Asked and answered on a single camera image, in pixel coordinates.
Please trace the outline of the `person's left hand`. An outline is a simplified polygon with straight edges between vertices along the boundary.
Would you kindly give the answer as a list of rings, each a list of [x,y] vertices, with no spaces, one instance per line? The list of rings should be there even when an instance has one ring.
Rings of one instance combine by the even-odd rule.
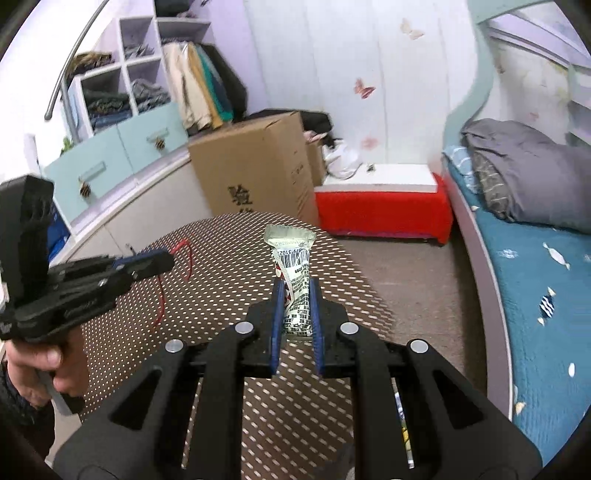
[[[88,389],[89,371],[80,326],[70,330],[65,340],[58,345],[8,341],[6,364],[13,386],[21,397],[37,409],[51,400],[39,372],[54,374],[53,387],[59,393],[82,397]]]

